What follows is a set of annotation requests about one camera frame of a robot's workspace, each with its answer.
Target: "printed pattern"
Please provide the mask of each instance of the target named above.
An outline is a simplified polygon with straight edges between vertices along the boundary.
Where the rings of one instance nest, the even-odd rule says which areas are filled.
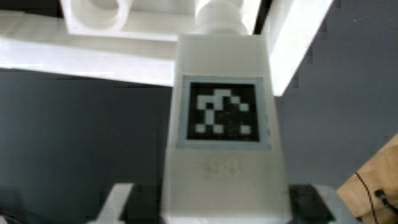
[[[190,140],[259,141],[254,84],[190,83]]]

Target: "dark gray floor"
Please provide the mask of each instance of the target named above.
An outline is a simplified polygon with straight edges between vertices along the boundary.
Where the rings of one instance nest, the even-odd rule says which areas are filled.
[[[398,1],[334,3],[277,103],[289,181],[337,187],[398,133]]]
[[[334,2],[277,99],[291,183],[337,187],[398,132],[396,12],[396,0]],[[0,70],[0,209],[30,223],[92,219],[115,181],[143,184],[129,218],[156,216],[168,100],[168,88]]]

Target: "white structure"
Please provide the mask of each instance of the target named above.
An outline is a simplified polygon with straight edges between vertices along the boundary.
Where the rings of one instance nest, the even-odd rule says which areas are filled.
[[[131,183],[117,183],[113,185],[97,218],[88,224],[124,224],[124,221],[120,221],[120,214],[131,190]]]
[[[3,216],[0,216],[0,224],[8,224],[5,219],[3,219]]]
[[[291,220],[266,43],[261,36],[241,35],[238,16],[238,1],[209,1],[193,32],[202,35],[179,36],[161,194],[167,224]]]
[[[282,95],[300,65],[330,2],[273,0],[262,35],[275,96]],[[72,4],[79,16],[88,17],[88,25],[72,17]],[[108,26],[95,29],[92,13],[83,13],[78,8],[85,4],[104,9]],[[206,0],[62,0],[65,23],[44,16],[0,11],[0,67],[172,86],[174,41],[177,35],[193,30],[195,11],[204,4]],[[250,34],[259,0],[245,0],[241,5]],[[124,31],[117,31],[122,21]],[[71,36],[67,32],[95,37]]]

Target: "white post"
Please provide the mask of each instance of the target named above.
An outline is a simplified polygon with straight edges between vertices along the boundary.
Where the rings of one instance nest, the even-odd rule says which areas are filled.
[[[120,213],[124,210],[124,205],[127,202],[129,191],[133,189],[133,184],[115,184],[104,201],[101,213],[97,215],[95,221],[88,224],[122,224],[119,220]]]
[[[241,0],[209,0],[197,13],[195,34],[247,34],[239,7]]]
[[[3,216],[0,216],[0,224],[8,224],[7,221],[5,221]]]

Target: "cable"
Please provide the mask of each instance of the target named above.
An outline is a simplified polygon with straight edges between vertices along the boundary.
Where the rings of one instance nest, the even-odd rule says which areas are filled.
[[[264,19],[270,12],[271,0],[261,0],[259,9],[257,9],[257,20],[254,25],[252,34],[259,35],[262,33]]]
[[[371,205],[371,213],[373,213],[374,223],[378,224],[378,220],[376,220],[376,212],[374,212],[374,206],[373,206],[373,200],[371,200],[371,195],[369,195],[369,188],[367,188],[367,186],[366,186],[366,184],[364,184],[364,180],[362,180],[360,175],[358,175],[357,172],[355,172],[355,174],[357,174],[357,178],[358,178],[358,180],[360,180],[360,182],[362,182],[364,189],[366,189],[366,192],[367,192],[369,205]]]

